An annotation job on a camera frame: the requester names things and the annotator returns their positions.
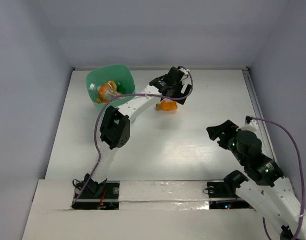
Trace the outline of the green plastic bin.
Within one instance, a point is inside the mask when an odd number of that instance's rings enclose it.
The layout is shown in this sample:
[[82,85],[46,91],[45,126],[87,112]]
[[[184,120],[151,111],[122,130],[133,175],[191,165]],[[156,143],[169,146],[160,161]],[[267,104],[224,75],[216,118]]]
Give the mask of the green plastic bin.
[[100,112],[105,104],[94,102],[94,96],[88,89],[90,84],[98,86],[107,83],[108,81],[122,82],[129,90],[129,94],[135,93],[135,82],[129,68],[123,64],[108,65],[92,70],[86,77],[86,89],[92,100],[93,105]]

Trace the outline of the green plastic bottle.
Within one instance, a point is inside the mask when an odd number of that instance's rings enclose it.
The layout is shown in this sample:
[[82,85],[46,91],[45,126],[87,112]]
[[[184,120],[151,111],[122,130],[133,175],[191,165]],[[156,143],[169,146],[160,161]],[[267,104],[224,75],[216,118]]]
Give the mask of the green plastic bottle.
[[129,90],[122,82],[117,81],[116,82],[116,90],[121,93],[122,95],[129,94]]

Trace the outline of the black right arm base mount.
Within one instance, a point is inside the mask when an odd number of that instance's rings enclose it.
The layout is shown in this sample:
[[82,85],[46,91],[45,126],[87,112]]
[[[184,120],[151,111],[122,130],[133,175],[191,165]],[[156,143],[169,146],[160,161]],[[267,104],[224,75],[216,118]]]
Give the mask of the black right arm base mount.
[[209,181],[203,193],[207,195],[210,210],[253,209],[245,200],[241,199],[223,181]]

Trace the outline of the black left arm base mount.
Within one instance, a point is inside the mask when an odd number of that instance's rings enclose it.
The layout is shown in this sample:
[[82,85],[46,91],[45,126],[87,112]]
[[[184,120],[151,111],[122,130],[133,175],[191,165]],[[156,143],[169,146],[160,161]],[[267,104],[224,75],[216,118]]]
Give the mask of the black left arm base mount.
[[103,192],[99,196],[86,188],[80,198],[72,204],[75,210],[118,210],[119,209],[119,181],[106,183]]

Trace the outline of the orange juice bottle barcode label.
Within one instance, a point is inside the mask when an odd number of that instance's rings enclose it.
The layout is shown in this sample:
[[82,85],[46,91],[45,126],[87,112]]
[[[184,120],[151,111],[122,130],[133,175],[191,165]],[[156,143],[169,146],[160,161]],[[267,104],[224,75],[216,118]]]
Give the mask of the orange juice bottle barcode label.
[[164,99],[161,102],[157,103],[155,106],[157,111],[175,111],[178,106],[177,103],[173,100]]

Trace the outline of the orange label clear tea bottle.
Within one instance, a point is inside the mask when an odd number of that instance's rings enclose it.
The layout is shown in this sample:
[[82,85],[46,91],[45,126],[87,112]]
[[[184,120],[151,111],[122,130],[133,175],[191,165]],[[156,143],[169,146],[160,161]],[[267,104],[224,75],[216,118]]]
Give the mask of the orange label clear tea bottle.
[[102,85],[96,85],[94,83],[91,83],[88,89],[90,90],[91,94],[94,96],[95,99],[103,98],[110,100],[113,97],[121,95],[121,93],[116,90],[116,82],[113,80],[108,81],[107,83]]

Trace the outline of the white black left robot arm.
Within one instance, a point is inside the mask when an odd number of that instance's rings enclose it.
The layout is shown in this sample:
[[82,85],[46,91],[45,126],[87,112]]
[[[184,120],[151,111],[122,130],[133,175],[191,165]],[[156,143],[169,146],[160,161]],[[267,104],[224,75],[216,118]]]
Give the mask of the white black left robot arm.
[[102,195],[114,156],[130,139],[131,123],[140,114],[164,99],[184,104],[193,90],[192,82],[184,84],[185,77],[191,77],[189,69],[172,67],[167,74],[153,79],[142,92],[130,94],[131,99],[126,103],[117,107],[108,103],[103,107],[94,129],[98,159],[84,178],[83,191],[94,198]]

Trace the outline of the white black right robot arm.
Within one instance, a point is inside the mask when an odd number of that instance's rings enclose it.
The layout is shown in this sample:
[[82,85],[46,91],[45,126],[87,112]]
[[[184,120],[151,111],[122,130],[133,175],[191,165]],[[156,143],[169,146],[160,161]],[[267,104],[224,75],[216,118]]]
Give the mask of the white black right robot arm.
[[234,170],[222,181],[226,195],[247,202],[267,221],[282,240],[306,240],[306,209],[304,199],[295,196],[290,180],[277,162],[262,152],[257,137],[256,117],[246,117],[245,125],[231,120],[206,131],[210,140],[229,150],[243,171]]

